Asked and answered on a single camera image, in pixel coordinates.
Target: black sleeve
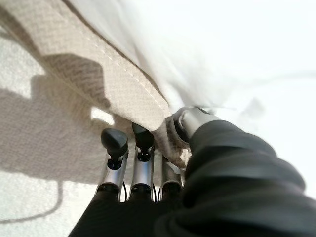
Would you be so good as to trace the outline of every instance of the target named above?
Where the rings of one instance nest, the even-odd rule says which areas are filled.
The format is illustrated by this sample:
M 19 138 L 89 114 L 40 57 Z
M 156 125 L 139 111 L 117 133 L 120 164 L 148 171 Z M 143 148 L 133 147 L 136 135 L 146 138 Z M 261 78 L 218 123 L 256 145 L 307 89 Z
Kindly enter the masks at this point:
M 156 236 L 316 236 L 316 202 L 262 139 L 216 120 L 195 132 L 190 147 L 185 208 L 160 217 Z

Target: white sheet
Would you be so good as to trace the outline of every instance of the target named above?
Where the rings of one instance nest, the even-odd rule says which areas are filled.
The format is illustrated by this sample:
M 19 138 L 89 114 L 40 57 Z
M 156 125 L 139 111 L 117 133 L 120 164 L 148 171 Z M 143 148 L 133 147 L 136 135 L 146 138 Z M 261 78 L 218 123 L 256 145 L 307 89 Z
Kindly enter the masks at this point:
M 271 143 L 316 197 L 316 2 L 70 0 L 172 112 L 208 107 Z

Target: beige fabric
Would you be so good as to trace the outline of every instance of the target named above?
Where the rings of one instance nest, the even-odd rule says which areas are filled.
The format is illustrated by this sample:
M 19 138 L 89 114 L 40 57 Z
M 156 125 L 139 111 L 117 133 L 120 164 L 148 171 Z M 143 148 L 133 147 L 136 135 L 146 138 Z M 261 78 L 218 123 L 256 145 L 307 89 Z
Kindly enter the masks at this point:
M 162 153 L 184 167 L 167 102 L 153 82 L 61 0 L 0 0 L 0 23 L 49 72 L 94 106 L 150 130 Z

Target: black fabric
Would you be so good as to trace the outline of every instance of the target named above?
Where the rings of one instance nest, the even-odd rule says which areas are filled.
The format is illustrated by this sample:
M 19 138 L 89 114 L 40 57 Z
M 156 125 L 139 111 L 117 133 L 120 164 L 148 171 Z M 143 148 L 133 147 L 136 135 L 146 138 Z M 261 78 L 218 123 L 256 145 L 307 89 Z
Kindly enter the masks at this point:
M 216 120 L 196 131 L 190 147 L 181 200 L 93 200 L 71 236 L 316 236 L 316 202 L 262 139 Z

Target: black plastic knob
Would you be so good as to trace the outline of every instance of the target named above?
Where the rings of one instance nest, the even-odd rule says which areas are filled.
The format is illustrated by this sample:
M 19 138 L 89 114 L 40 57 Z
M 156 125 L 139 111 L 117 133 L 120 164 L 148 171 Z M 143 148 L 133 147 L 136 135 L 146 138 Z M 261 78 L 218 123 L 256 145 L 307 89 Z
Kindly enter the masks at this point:
M 142 151 L 147 151 L 154 144 L 154 136 L 142 126 L 132 123 L 136 146 Z
M 128 149 L 127 135 L 116 129 L 104 129 L 101 134 L 101 142 L 112 158 L 123 156 Z

